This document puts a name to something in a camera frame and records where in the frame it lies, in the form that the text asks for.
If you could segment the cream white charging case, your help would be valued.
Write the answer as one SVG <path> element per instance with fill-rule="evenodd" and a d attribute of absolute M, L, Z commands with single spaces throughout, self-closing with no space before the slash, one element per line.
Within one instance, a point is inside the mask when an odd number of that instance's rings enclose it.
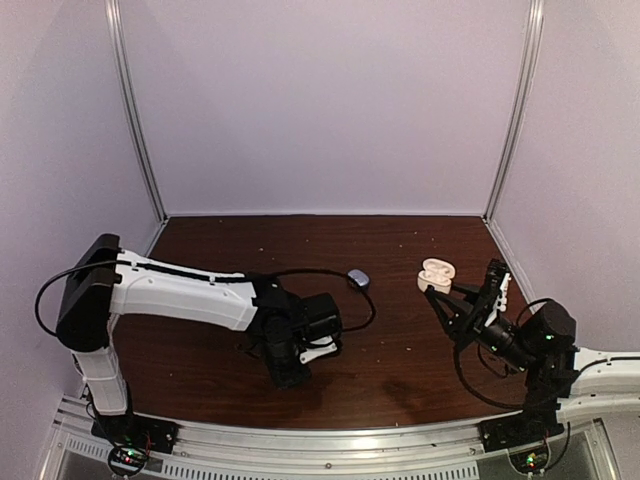
<path fill-rule="evenodd" d="M 422 269 L 417 275 L 417 286 L 421 292 L 432 287 L 437 292 L 449 294 L 455 275 L 456 269 L 451 263 L 427 258 L 422 262 Z"/>

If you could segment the lavender earbud charging case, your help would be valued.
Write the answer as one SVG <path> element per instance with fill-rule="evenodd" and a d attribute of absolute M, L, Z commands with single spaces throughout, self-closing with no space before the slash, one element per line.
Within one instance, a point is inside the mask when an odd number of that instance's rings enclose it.
<path fill-rule="evenodd" d="M 369 275 L 360 269 L 349 270 L 347 277 L 350 284 L 356 289 L 367 291 L 370 287 L 371 279 Z"/>

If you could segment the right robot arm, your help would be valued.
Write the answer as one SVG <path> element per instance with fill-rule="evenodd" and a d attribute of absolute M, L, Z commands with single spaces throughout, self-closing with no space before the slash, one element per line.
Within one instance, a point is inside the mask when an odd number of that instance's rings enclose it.
<path fill-rule="evenodd" d="M 456 375 L 481 402 L 517 415 L 512 430 L 519 440 L 535 440 L 553 422 L 600 414 L 638 412 L 639 355 L 576 345 L 576 321 L 559 303 L 546 299 L 527 320 L 510 321 L 506 279 L 481 286 L 427 281 L 421 291 L 453 343 Z M 514 403 L 475 388 L 462 368 L 471 346 L 497 357 L 509 375 L 525 377 L 526 394 Z"/>

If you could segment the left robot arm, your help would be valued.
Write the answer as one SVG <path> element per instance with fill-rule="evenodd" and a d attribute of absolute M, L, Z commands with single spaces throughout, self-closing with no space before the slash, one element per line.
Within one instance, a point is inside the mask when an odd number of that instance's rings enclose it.
<path fill-rule="evenodd" d="M 112 345 L 117 321 L 155 315 L 244 332 L 259 346 L 276 387 L 311 376 L 310 362 L 340 354 L 342 321 L 328 293 L 300 297 L 276 274 L 217 273 L 167 264 L 99 236 L 68 273 L 55 334 L 78 361 L 106 429 L 123 444 L 137 442 L 144 424 Z"/>

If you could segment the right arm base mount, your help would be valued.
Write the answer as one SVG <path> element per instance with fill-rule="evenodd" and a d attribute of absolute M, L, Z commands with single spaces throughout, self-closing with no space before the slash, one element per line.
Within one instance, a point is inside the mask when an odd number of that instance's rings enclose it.
<path fill-rule="evenodd" d="M 478 425 L 485 453 L 506 450 L 511 467 L 529 479 L 549 473 L 564 457 L 571 423 L 557 419 L 557 401 L 527 405 L 521 412 Z"/>

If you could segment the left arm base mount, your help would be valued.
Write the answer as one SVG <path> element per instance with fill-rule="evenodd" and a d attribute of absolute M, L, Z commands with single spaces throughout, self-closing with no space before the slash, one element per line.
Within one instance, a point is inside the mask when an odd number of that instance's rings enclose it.
<path fill-rule="evenodd" d="M 86 407 L 92 419 L 91 434 L 110 445 L 106 464 L 120 478 L 140 474 L 152 453 L 171 454 L 179 426 L 168 420 L 141 416 L 127 411 L 124 415 L 107 416 L 98 412 L 92 400 Z"/>

